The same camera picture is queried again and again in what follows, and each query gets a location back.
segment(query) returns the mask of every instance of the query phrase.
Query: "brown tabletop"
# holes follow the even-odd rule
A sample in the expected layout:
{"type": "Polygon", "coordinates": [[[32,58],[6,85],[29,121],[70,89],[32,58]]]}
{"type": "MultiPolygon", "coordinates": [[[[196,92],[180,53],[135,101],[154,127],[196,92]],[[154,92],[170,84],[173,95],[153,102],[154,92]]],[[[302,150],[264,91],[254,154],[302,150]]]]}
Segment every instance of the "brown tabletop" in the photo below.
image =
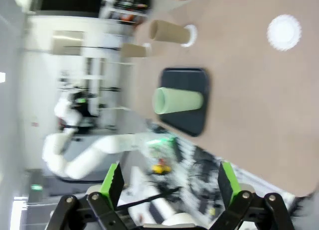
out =
{"type": "Polygon", "coordinates": [[[156,19],[194,24],[198,38],[183,48],[149,39],[141,25],[136,43],[153,55],[135,58],[133,109],[159,121],[152,95],[165,67],[203,67],[212,89],[206,125],[190,137],[216,156],[303,196],[319,180],[319,0],[193,0],[156,19]],[[282,52],[267,40],[269,23],[293,15],[302,37],[282,52]]]}

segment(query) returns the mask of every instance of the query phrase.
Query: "screw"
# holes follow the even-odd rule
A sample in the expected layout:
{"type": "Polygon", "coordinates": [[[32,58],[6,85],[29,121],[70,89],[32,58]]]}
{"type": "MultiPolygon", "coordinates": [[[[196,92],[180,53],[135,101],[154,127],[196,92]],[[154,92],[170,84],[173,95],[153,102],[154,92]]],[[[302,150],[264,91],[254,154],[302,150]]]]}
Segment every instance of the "screw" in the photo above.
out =
{"type": "Polygon", "coordinates": [[[249,196],[250,196],[249,193],[247,193],[247,192],[243,193],[243,198],[244,198],[244,199],[249,198],[249,196]]]}
{"type": "Polygon", "coordinates": [[[72,197],[70,197],[70,198],[67,198],[67,199],[66,199],[66,202],[67,202],[67,203],[71,203],[72,200],[73,200],[72,197]]]}
{"type": "Polygon", "coordinates": [[[276,200],[275,195],[270,195],[270,196],[269,196],[269,200],[270,200],[270,201],[275,201],[275,200],[276,200]]]}
{"type": "Polygon", "coordinates": [[[93,196],[92,196],[92,199],[93,200],[97,200],[99,198],[99,195],[97,195],[97,194],[94,194],[93,196]]]}

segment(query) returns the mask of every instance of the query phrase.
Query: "black tray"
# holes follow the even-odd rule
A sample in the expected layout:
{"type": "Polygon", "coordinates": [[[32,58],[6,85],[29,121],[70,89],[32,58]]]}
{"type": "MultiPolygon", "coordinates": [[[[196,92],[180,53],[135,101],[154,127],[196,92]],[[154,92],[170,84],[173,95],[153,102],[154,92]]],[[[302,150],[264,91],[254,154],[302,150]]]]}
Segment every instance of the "black tray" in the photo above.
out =
{"type": "Polygon", "coordinates": [[[162,122],[191,136],[199,136],[205,126],[210,91],[209,77],[204,69],[196,67],[165,68],[159,87],[195,91],[203,94],[203,106],[198,110],[159,115],[162,122]]]}

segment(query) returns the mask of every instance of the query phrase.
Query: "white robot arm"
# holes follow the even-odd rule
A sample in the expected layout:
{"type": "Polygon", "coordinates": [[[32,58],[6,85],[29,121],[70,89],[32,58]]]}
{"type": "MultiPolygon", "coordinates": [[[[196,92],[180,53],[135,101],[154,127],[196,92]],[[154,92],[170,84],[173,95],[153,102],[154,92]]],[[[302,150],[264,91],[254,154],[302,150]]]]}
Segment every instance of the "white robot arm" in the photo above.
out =
{"type": "Polygon", "coordinates": [[[72,137],[72,132],[50,134],[44,141],[43,160],[56,175],[81,179],[99,166],[108,154],[136,149],[135,134],[108,135],[95,141],[73,161],[63,157],[63,146],[72,137]]]}
{"type": "Polygon", "coordinates": [[[71,92],[62,93],[61,97],[58,100],[58,103],[54,108],[54,114],[58,118],[64,120],[67,125],[77,126],[82,119],[82,115],[75,109],[71,108],[71,95],[71,92]]]}

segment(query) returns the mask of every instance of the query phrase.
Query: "green gripper pad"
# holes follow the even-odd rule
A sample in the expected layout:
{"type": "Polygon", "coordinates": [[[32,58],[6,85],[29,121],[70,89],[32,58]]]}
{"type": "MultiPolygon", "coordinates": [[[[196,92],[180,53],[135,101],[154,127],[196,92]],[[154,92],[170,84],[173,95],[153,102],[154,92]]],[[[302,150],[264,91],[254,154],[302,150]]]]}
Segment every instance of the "green gripper pad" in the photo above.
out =
{"type": "Polygon", "coordinates": [[[220,164],[217,180],[224,206],[228,208],[235,196],[241,191],[230,163],[223,162],[220,164]]]}
{"type": "Polygon", "coordinates": [[[100,188],[100,193],[108,199],[110,208],[116,209],[124,186],[121,167],[112,164],[100,188]]]}

